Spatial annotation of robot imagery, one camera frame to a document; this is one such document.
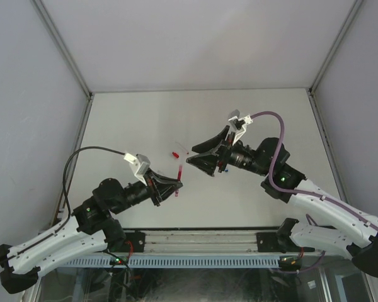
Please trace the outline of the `red white pen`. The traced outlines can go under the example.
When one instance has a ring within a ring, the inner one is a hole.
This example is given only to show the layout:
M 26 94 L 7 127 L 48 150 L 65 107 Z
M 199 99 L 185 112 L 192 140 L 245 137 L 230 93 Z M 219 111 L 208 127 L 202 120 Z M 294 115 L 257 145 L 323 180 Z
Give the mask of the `red white pen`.
M 178 180 L 178 181 L 181 181 L 181 175 L 182 175 L 182 172 L 183 172 L 183 165 L 180 164 L 180 165 L 179 165 L 179 168 L 178 168 L 178 175 L 177 175 L 177 180 Z M 178 197 L 178 195 L 179 195 L 179 189 L 177 189 L 177 190 L 175 191 L 175 197 Z

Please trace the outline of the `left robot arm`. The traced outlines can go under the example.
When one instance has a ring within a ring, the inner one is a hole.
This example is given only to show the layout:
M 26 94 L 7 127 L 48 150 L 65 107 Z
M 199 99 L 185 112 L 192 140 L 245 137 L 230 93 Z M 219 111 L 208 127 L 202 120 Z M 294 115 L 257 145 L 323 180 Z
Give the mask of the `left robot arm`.
M 9 294 L 20 293 L 80 256 L 121 249 L 126 234 L 114 216 L 148 199 L 160 206 L 182 186 L 180 180 L 152 170 L 144 181 L 126 187 L 114 178 L 103 180 L 90 198 L 52 228 L 16 246 L 0 245 L 1 286 Z

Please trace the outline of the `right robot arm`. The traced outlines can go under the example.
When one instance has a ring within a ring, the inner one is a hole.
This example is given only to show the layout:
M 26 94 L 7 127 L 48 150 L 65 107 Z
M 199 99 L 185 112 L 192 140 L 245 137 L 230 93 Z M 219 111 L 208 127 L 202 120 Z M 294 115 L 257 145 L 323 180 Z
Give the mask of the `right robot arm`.
M 378 217 L 334 198 L 286 163 L 290 157 L 277 137 L 264 139 L 257 149 L 244 145 L 226 126 L 217 136 L 192 147 L 186 162 L 209 176 L 227 165 L 265 177 L 261 183 L 274 199 L 303 209 L 324 221 L 306 225 L 287 218 L 276 232 L 287 247 L 307 247 L 350 259 L 362 272 L 378 278 Z

